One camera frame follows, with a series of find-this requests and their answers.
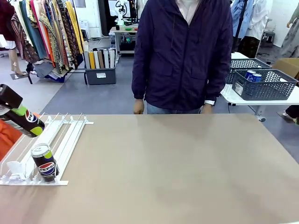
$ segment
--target jeans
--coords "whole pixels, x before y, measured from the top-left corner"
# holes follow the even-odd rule
[[[199,114],[200,108],[191,111],[167,110],[146,103],[148,114]]]

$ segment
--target person's right hand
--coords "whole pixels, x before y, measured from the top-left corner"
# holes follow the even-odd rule
[[[143,114],[144,102],[143,99],[136,99],[134,104],[134,114]]]

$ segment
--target gray bin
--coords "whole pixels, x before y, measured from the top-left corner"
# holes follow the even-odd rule
[[[113,69],[86,69],[88,84],[115,84],[115,67]]]

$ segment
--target navy blue jacket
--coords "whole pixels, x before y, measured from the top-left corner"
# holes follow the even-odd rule
[[[170,110],[216,100],[231,62],[228,0],[201,0],[191,24],[175,0],[148,0],[138,26],[132,90],[136,99]]]

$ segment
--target table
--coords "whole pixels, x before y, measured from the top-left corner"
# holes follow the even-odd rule
[[[245,59],[245,55],[236,52],[232,54],[232,59]],[[264,111],[267,105],[299,105],[299,87],[295,86],[293,92],[287,100],[243,100],[233,89],[232,84],[226,84],[221,91],[221,95],[225,100],[232,105],[247,105],[249,107],[257,105],[257,109],[253,109],[255,115],[261,120],[265,121]]]
[[[299,220],[299,165],[252,115],[88,119],[64,172],[69,185],[0,186],[1,223]]]
[[[133,54],[134,50],[122,50],[120,48],[120,42],[121,42],[121,35],[124,33],[137,33],[137,30],[134,30],[134,28],[137,28],[138,24],[133,24],[131,26],[126,26],[125,28],[132,28],[132,30],[128,31],[125,30],[124,27],[120,27],[120,30],[116,30],[116,27],[112,27],[110,32],[115,34],[115,48],[116,48],[116,63],[118,63],[120,54]]]

